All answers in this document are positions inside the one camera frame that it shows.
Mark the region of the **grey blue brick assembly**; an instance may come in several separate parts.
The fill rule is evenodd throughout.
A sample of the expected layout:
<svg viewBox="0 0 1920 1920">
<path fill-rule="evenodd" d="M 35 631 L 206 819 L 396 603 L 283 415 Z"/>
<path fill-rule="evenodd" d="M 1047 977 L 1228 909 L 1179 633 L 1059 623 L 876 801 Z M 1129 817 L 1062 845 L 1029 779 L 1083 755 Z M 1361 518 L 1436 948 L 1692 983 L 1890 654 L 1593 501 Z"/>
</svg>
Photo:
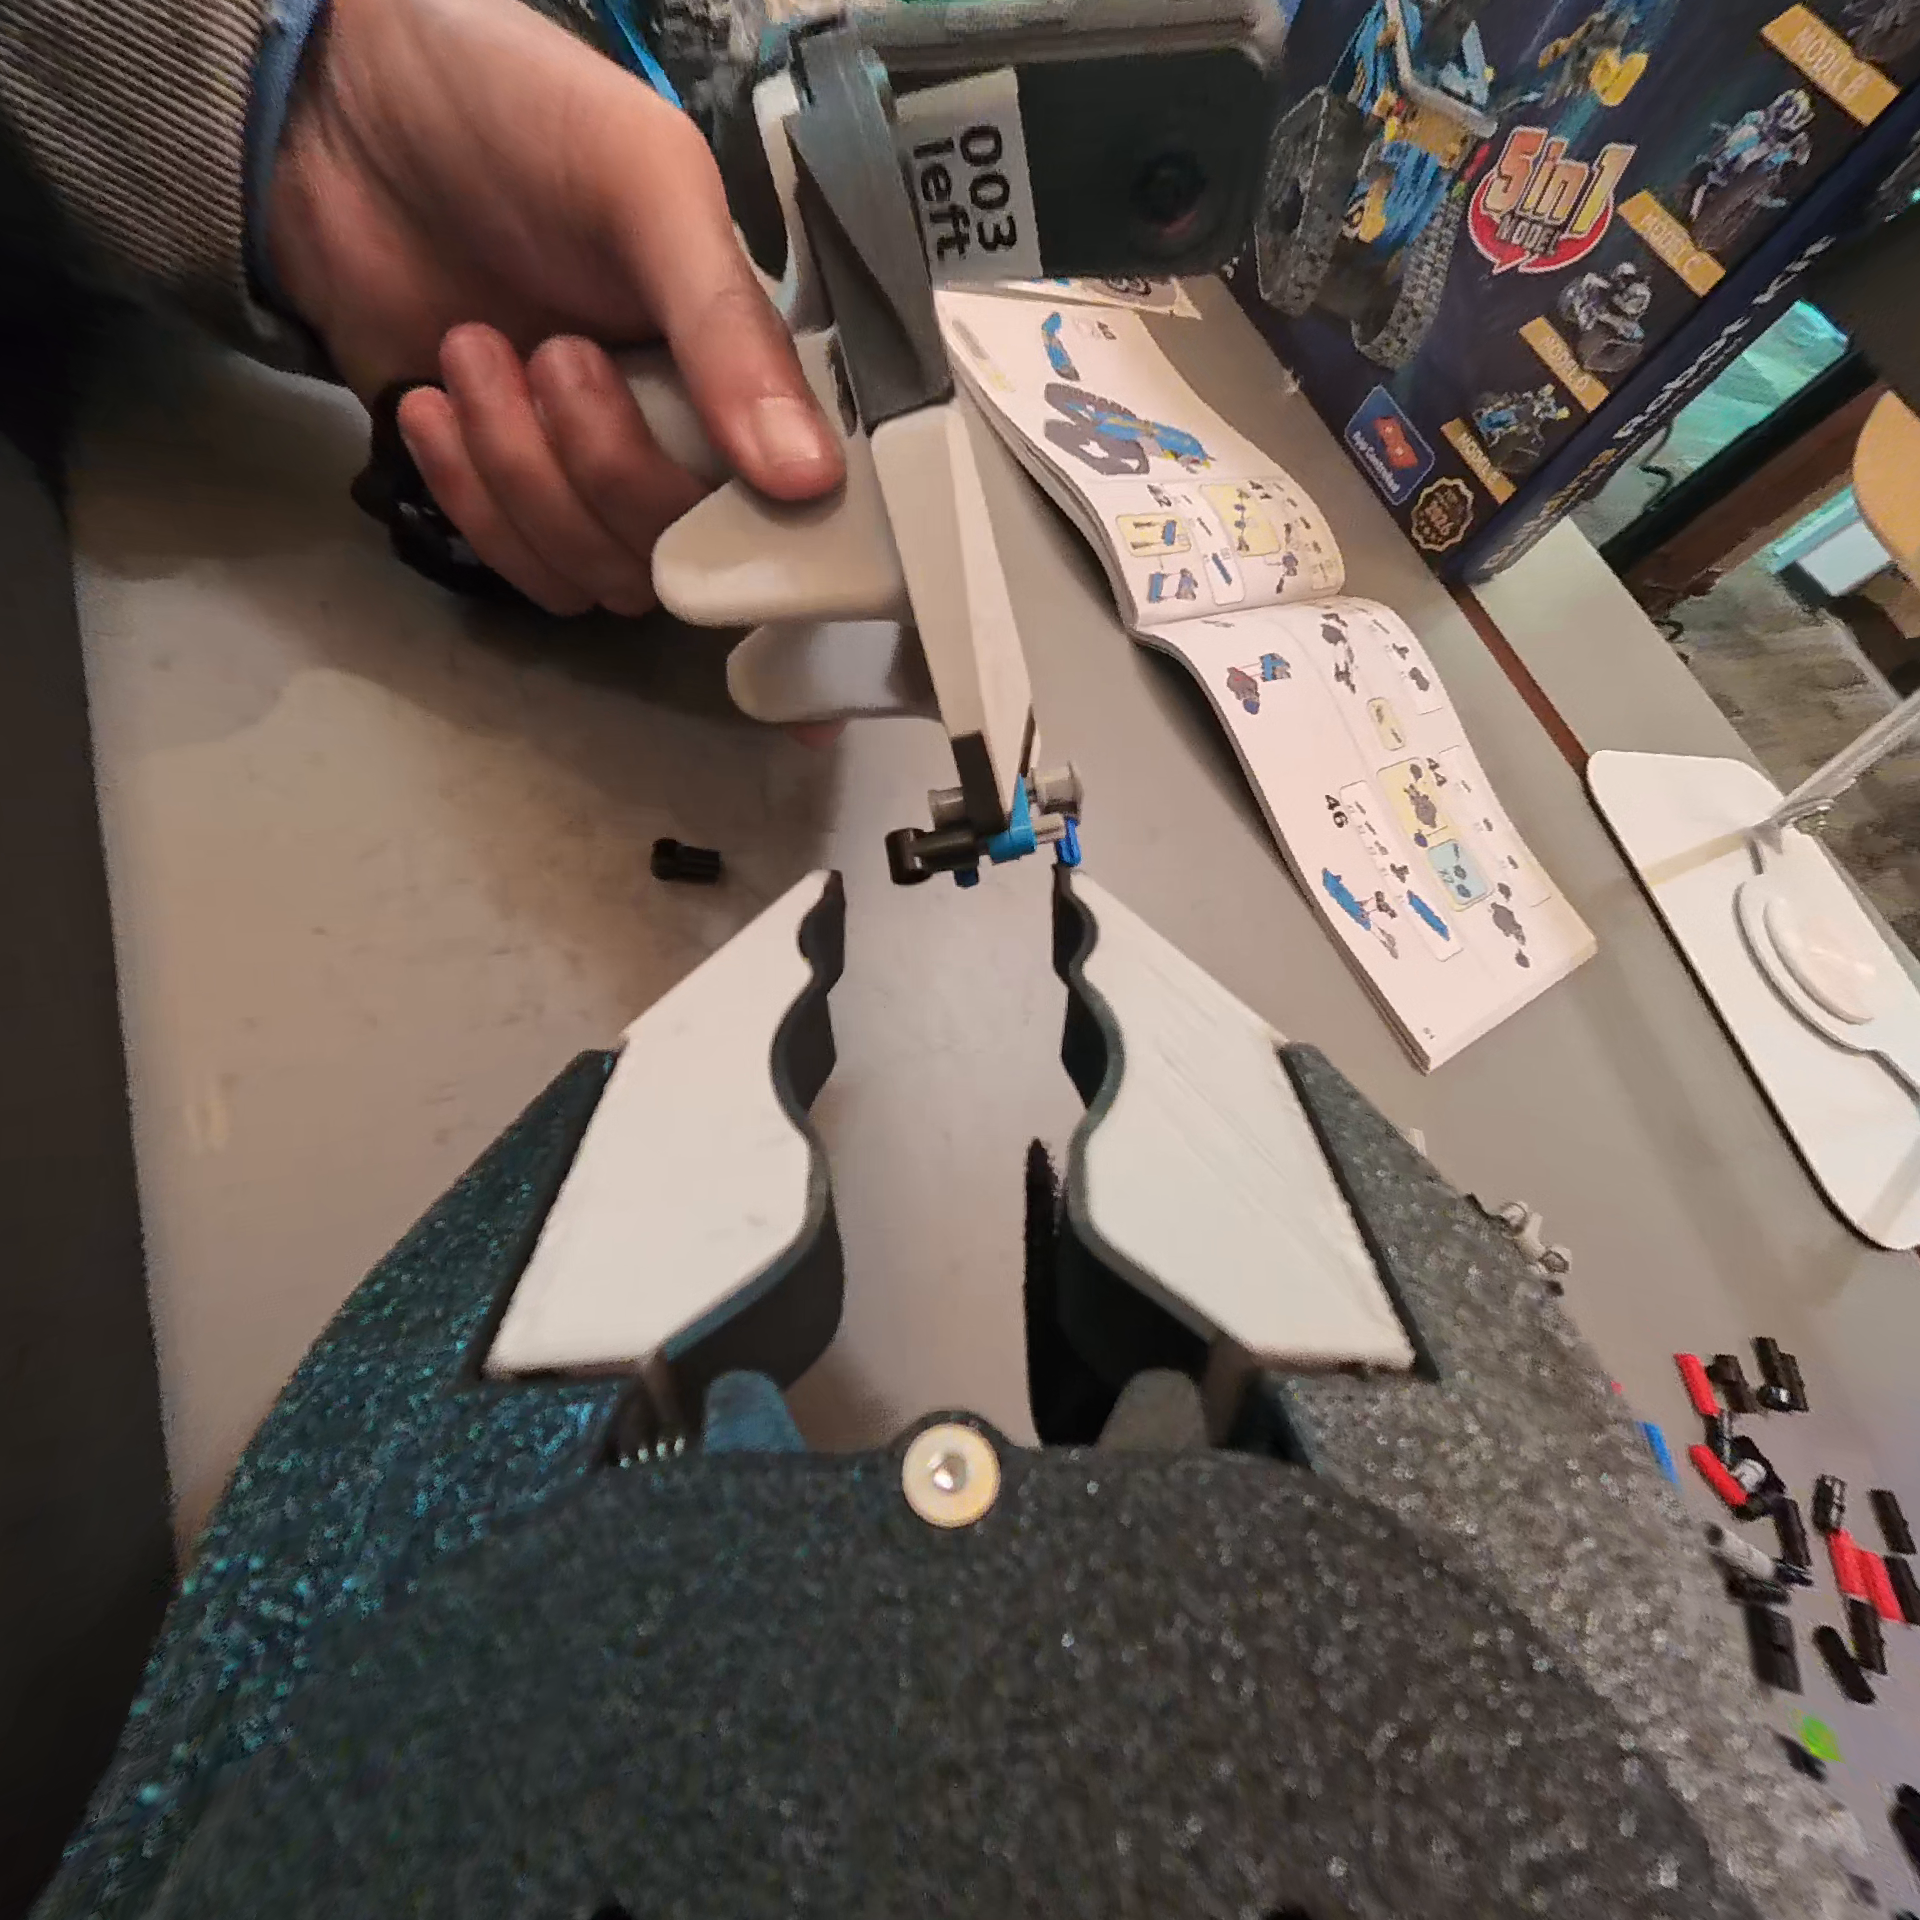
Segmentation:
<svg viewBox="0 0 1920 1920">
<path fill-rule="evenodd" d="M 946 876 L 957 889 L 981 882 L 988 867 L 1006 867 L 1036 852 L 1051 852 L 1060 869 L 1081 863 L 1083 782 L 1071 763 L 1022 778 L 1009 825 L 983 833 L 971 825 L 959 786 L 927 791 L 927 828 L 884 835 L 886 870 L 894 884 L 923 884 Z"/>
</svg>

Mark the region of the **toy kit box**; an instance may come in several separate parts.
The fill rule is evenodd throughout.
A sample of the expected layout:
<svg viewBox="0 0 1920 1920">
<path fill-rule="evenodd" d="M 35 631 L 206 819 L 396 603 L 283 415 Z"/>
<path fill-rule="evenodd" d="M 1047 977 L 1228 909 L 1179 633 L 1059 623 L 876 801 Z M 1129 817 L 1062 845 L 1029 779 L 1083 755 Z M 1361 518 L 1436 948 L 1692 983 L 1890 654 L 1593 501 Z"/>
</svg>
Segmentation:
<svg viewBox="0 0 1920 1920">
<path fill-rule="evenodd" d="M 1285 5 L 1242 310 L 1454 583 L 1773 317 L 1915 146 L 1915 5 Z"/>
</svg>

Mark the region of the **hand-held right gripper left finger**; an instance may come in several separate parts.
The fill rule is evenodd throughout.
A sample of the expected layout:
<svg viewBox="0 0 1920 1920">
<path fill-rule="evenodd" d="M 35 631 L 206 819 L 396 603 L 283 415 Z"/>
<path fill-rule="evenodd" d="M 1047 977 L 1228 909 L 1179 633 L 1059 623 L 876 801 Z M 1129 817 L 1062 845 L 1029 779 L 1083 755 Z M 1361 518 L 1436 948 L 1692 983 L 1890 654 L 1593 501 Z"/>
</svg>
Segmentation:
<svg viewBox="0 0 1920 1920">
<path fill-rule="evenodd" d="M 490 1380 L 614 1380 L 691 1433 L 732 1374 L 790 1388 L 846 1260 L 811 1106 L 836 1051 L 838 870 L 810 870 L 621 1030 L 485 1356 Z"/>
</svg>

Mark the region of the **person's left forearm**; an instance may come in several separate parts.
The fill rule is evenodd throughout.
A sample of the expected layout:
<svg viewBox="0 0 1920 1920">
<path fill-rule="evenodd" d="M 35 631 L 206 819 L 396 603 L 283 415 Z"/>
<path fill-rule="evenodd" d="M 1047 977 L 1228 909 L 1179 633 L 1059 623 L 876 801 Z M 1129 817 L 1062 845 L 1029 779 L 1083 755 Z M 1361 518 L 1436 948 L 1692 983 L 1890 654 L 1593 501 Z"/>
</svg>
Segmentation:
<svg viewBox="0 0 1920 1920">
<path fill-rule="evenodd" d="M 4 3 L 4 163 L 84 269 L 259 364 L 334 367 L 269 258 L 269 194 L 325 3 Z"/>
</svg>

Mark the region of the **person's left hand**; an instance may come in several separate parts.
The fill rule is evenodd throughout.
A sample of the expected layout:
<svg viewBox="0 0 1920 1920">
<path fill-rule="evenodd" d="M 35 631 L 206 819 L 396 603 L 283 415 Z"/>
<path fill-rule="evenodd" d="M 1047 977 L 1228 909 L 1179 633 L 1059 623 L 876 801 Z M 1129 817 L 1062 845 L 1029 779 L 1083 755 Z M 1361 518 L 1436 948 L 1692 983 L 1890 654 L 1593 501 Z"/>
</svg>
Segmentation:
<svg viewBox="0 0 1920 1920">
<path fill-rule="evenodd" d="M 474 556 L 556 618 L 644 614 L 701 495 L 613 350 L 661 343 L 726 471 L 844 477 L 692 121 L 524 5 L 326 5 L 273 172 L 281 294 Z"/>
</svg>

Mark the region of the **pile of building brick pieces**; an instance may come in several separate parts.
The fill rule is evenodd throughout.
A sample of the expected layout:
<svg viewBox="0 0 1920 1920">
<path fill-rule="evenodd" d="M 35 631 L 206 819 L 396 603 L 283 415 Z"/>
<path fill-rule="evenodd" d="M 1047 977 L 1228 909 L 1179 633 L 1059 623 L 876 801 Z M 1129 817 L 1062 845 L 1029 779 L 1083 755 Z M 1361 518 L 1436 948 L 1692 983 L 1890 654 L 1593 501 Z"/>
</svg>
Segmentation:
<svg viewBox="0 0 1920 1920">
<path fill-rule="evenodd" d="M 1915 1915 L 1915 1538 L 1897 1494 L 1812 1471 L 1797 1358 L 1671 1354 L 1687 1419 L 1638 1419 L 1690 1499 L 1790 1769 L 1860 1822 L 1865 1900 Z"/>
</svg>

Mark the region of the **grey desk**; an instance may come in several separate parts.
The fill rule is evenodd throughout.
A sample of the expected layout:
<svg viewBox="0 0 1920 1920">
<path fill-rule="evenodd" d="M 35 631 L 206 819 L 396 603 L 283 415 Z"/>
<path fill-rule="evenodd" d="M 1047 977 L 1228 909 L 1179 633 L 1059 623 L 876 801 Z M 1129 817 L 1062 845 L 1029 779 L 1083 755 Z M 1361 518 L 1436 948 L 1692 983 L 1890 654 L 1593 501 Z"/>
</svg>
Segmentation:
<svg viewBox="0 0 1920 1920">
<path fill-rule="evenodd" d="M 1601 950 L 1418 1071 L 1281 863 L 1212 708 L 1121 631 L 1081 538 L 977 428 L 1039 730 L 1089 782 L 1095 879 L 1316 1045 L 1446 1181 L 1524 1201 L 1633 1409 L 1673 1351 L 1775 1337 L 1812 1471 L 1915 1519 L 1915 1258 L 1817 1198 L 1593 817 L 1578 750 L 1739 755 L 1663 641 L 1573 550 L 1518 591 L 1519 660 L 1390 529 L 1214 283 L 1156 323 L 1207 405 L 1332 518 L 1351 585 L 1419 633 L 1481 763 Z M 721 637 L 478 607 L 350 502 L 363 412 L 143 316 L 91 364 L 69 499 L 177 1526 L 191 1538 L 307 1347 L 578 1051 L 607 1046 L 813 869 L 849 886 L 836 1069 L 813 1109 L 846 1314 L 793 1406 L 852 1451 L 911 1417 L 1019 1444 L 1025 1154 L 1079 1110 L 1037 859 L 897 889 L 881 839 L 946 765 L 923 722 L 822 753 L 741 717 Z M 717 847 L 658 882 L 658 836 Z"/>
</svg>

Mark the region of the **instruction booklet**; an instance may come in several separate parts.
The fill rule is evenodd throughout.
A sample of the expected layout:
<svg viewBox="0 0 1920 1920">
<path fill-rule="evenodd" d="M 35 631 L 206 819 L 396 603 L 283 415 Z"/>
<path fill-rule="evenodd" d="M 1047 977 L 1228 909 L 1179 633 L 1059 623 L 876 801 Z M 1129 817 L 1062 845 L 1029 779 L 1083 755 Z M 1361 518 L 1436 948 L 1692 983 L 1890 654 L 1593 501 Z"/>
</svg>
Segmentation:
<svg viewBox="0 0 1920 1920">
<path fill-rule="evenodd" d="M 935 298 L 956 382 L 1186 673 L 1411 1061 L 1451 1066 L 1597 942 L 1481 767 L 1418 631 L 1346 588 L 1308 486 L 1125 306 Z"/>
</svg>

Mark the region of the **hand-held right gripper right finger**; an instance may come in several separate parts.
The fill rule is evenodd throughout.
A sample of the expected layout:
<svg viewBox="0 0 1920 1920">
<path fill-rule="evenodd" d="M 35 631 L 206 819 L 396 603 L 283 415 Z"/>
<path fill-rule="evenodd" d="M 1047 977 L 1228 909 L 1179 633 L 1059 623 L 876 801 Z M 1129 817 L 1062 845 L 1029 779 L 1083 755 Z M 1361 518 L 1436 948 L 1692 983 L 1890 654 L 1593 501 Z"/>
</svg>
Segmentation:
<svg viewBox="0 0 1920 1920">
<path fill-rule="evenodd" d="M 1173 1380 L 1203 1446 L 1257 1439 L 1269 1380 L 1419 1374 L 1419 1335 L 1289 1045 L 1134 908 L 1057 869 L 1062 1068 L 1083 1110 L 1027 1167 L 1027 1402 L 1097 1439 Z"/>
</svg>

